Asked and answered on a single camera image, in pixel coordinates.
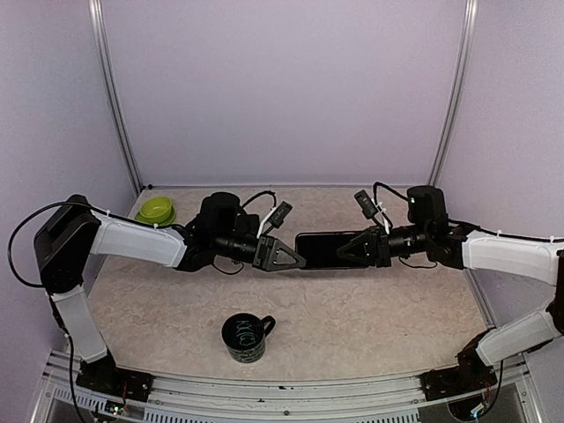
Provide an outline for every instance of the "speckled countertop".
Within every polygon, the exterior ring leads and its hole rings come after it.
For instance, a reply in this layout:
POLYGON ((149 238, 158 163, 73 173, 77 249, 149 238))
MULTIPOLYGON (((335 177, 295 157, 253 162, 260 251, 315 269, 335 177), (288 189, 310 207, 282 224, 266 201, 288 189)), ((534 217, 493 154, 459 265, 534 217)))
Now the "speckled countertop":
MULTIPOLYGON (((147 198, 164 195, 174 200, 176 222, 186 223, 216 190, 146 190, 133 214, 147 198)), ((225 190, 242 200, 260 191, 225 190)), ((300 232, 369 226, 353 198, 358 189, 274 190, 293 211, 272 235, 290 246, 300 232)), ((408 223, 401 200, 385 191, 380 199, 397 226, 408 223)), ((270 206, 261 197, 248 211, 263 216, 270 206)), ((233 269, 228 260, 217 263, 233 269)), ((238 380, 330 380, 450 365, 486 328, 461 271, 413 270, 396 260, 391 268, 348 271, 269 274, 247 266, 230 277, 213 268, 184 273, 109 257, 90 304, 118 365, 238 380), (254 364, 231 359, 220 336, 223 322, 241 311, 277 319, 266 354, 254 364)))

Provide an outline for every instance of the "white backdrop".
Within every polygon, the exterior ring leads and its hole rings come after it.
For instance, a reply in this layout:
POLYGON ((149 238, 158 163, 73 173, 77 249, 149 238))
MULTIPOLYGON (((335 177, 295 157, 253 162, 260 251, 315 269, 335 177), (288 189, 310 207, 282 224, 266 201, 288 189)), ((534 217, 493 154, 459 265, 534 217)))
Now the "white backdrop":
POLYGON ((105 1, 144 183, 425 182, 464 3, 105 1))

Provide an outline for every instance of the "lavender wall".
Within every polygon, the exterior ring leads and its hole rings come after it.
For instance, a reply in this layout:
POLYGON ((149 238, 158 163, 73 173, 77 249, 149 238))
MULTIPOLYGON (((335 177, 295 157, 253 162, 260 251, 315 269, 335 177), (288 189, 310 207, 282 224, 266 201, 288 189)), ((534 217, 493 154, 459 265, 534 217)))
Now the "lavender wall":
MULTIPOLYGON (((564 236, 564 5, 480 0, 461 107, 440 186, 453 218, 506 232, 564 236)), ((479 272, 499 324, 553 288, 479 272)), ((564 407, 564 340, 527 357, 551 421, 564 407)))
POLYGON ((464 7, 451 0, 104 2, 144 182, 424 182, 464 7))
MULTIPOLYGON (((89 21, 87 1, 0 2, 0 245, 40 206, 78 192, 126 212, 133 194, 124 171, 89 21)), ((38 280, 34 230, 14 255, 38 280)), ((61 342, 41 290, 21 286, 0 259, 0 419, 28 419, 51 347, 61 342)), ((95 272, 89 270, 89 279, 95 272)))

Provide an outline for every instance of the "black cable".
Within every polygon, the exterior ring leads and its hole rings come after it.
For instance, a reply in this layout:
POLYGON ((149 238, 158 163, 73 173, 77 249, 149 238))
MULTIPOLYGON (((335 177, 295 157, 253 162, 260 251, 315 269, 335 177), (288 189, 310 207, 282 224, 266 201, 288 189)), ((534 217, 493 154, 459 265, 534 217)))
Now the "black cable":
MULTIPOLYGON (((123 216, 118 216, 118 215, 113 214, 113 213, 108 213, 108 212, 106 212, 102 209, 99 209, 98 207, 94 207, 93 205, 83 204, 83 203, 79 203, 79 202, 75 202, 75 201, 60 201, 58 203, 52 203, 52 204, 46 205, 45 207, 42 207, 39 210, 34 211, 32 214, 30 214, 25 219, 23 219, 16 226, 16 228, 13 230, 13 232, 10 235, 10 239, 8 240, 8 264, 10 265, 10 270, 13 273, 13 275, 23 285, 29 286, 30 288, 43 288, 43 285, 41 285, 41 284, 33 284, 33 283, 28 282, 27 280, 23 279, 19 275, 18 271, 16 271, 16 267, 14 266, 14 262, 13 262, 12 257, 11 257, 12 244, 14 242, 14 239, 16 238, 16 235, 21 230, 21 228, 24 227, 30 220, 36 218, 37 216, 39 216, 43 212, 46 212, 47 210, 50 210, 50 209, 54 209, 55 207, 61 207, 61 206, 65 206, 65 205, 77 205, 77 206, 85 207, 88 210, 98 212, 99 214, 107 215, 108 217, 110 217, 112 219, 118 219, 118 220, 121 220, 121 221, 124 221, 124 222, 139 225, 139 226, 154 227, 153 225, 150 225, 150 224, 147 224, 147 223, 137 222, 136 220, 133 220, 133 219, 128 219, 128 218, 125 218, 123 216)), ((165 229, 167 227, 175 227, 175 226, 179 226, 179 225, 172 224, 172 225, 166 225, 166 226, 157 226, 157 228, 165 229)))
POLYGON ((70 396, 72 397, 72 403, 74 404, 74 409, 77 412, 78 418, 80 419, 81 423, 86 423, 82 414, 80 413, 80 408, 78 408, 78 401, 77 395, 74 391, 74 381, 72 378, 72 363, 74 361, 74 342, 72 341, 72 336, 66 329, 63 329, 64 332, 67 334, 67 338, 69 339, 70 344, 70 359, 69 359, 69 385, 70 385, 70 396))
POLYGON ((382 187, 386 190, 388 190, 389 192, 391 192, 392 194, 394 194, 396 197, 401 198, 404 201, 407 201, 407 197, 401 195, 399 192, 397 192, 395 189, 391 188, 390 186, 386 185, 385 183, 382 182, 375 182, 375 184, 372 186, 372 192, 374 194, 374 201, 376 203, 376 207, 378 208, 378 210, 380 211, 380 213, 382 214, 382 216, 386 219, 386 221, 388 222, 388 225, 390 226, 390 229, 393 229, 394 224, 391 221, 391 219, 388 217, 388 215, 386 214, 386 212, 382 209, 382 207, 380 207, 380 205, 378 204, 378 187, 382 187))
POLYGON ((374 217, 372 218, 372 221, 373 221, 374 223, 376 223, 376 225, 377 225, 378 227, 380 227, 380 229, 384 229, 384 225, 383 225, 382 223, 380 223, 380 221, 376 218, 376 216, 374 216, 374 217))
POLYGON ((442 249, 442 246, 440 246, 439 244, 437 244, 435 242, 435 240, 433 239, 433 236, 431 236, 431 234, 429 233, 429 226, 433 223, 432 220, 426 220, 425 223, 423 224, 423 234, 425 234, 425 239, 427 240, 427 242, 429 242, 430 244, 432 244, 435 248, 437 249, 442 249))
POLYGON ((510 238, 512 240, 523 240, 523 241, 534 241, 534 242, 564 242, 564 238, 554 238, 551 240, 550 238, 538 238, 535 236, 526 236, 526 235, 515 235, 515 234, 498 234, 497 232, 490 231, 489 229, 484 229, 482 226, 475 225, 470 222, 464 222, 463 220, 454 220, 449 219, 450 223, 454 223, 455 225, 466 225, 473 228, 476 231, 483 232, 484 234, 499 236, 500 238, 510 238))
POLYGON ((497 382, 497 390, 495 390, 495 395, 493 396, 493 400, 490 404, 487 405, 487 408, 484 410, 484 412, 482 412, 478 416, 478 419, 481 419, 482 417, 484 417, 486 414, 488 414, 494 408, 494 405, 497 402, 497 398, 500 396, 501 380, 502 379, 503 379, 503 360, 500 362, 500 378, 497 382))
POLYGON ((270 226, 268 227, 268 229, 266 229, 266 230, 262 233, 262 235, 268 235, 270 232, 272 232, 273 229, 274 229, 274 226, 273 226, 273 225, 270 225, 270 226))
POLYGON ((218 271, 218 272, 220 272, 220 273, 223 273, 224 275, 227 275, 227 276, 234 276, 234 275, 237 275, 237 274, 239 274, 239 273, 242 272, 242 270, 245 268, 245 263, 241 263, 241 267, 240 267, 238 270, 232 271, 232 272, 230 272, 230 271, 224 271, 223 269, 220 269, 220 268, 215 264, 215 262, 211 264, 211 267, 213 267, 216 271, 218 271))
POLYGON ((503 379, 503 360, 500 362, 500 378, 498 379, 497 389, 495 390, 495 395, 493 396, 492 402, 488 404, 487 408, 481 414, 478 414, 476 417, 470 416, 470 418, 468 419, 459 419, 459 418, 456 419, 460 421, 476 421, 486 416, 494 408, 494 405, 497 402, 497 398, 500 396, 502 379, 503 379))
POLYGON ((434 263, 433 266, 414 266, 412 264, 407 263, 402 257, 398 257, 397 259, 399 260, 399 262, 401 264, 403 264, 404 266, 407 266, 407 267, 411 267, 412 269, 434 269, 435 267, 437 267, 439 265, 437 262, 432 262, 432 263, 434 263))
POLYGON ((98 420, 97 420, 97 418, 98 418, 98 411, 99 411, 98 409, 99 409, 99 406, 98 406, 98 403, 96 403, 96 406, 94 407, 94 413, 90 412, 90 415, 91 415, 92 417, 94 417, 94 423, 98 421, 98 420))
POLYGON ((386 185, 385 183, 381 183, 381 182, 375 182, 374 185, 372 186, 372 191, 374 192, 374 200, 376 202, 378 202, 376 200, 376 198, 378 198, 378 196, 376 195, 376 191, 378 190, 378 187, 382 187, 382 188, 388 190, 389 192, 391 192, 394 196, 399 197, 404 201, 408 201, 406 196, 400 194, 395 189, 391 188, 389 185, 386 185))
POLYGON ((244 209, 249 204, 251 204, 253 201, 255 201, 257 198, 262 197, 262 196, 271 196, 272 202, 273 202, 272 207, 276 207, 276 205, 277 205, 276 193, 274 191, 270 191, 270 190, 261 191, 258 194, 255 194, 254 196, 249 198, 245 203, 243 203, 241 207, 244 209))
POLYGON ((186 227, 179 225, 178 223, 172 223, 165 227, 172 227, 173 229, 176 229, 178 232, 184 232, 186 230, 186 227))

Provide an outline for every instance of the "phone screen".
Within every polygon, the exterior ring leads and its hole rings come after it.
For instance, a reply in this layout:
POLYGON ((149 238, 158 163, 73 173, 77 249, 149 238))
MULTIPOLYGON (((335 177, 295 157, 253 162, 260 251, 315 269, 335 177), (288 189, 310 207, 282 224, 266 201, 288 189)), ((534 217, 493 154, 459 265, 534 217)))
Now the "phone screen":
POLYGON ((337 249, 343 247, 362 232, 327 232, 298 234, 295 251, 306 259, 304 269, 351 269, 367 266, 337 257, 337 249))

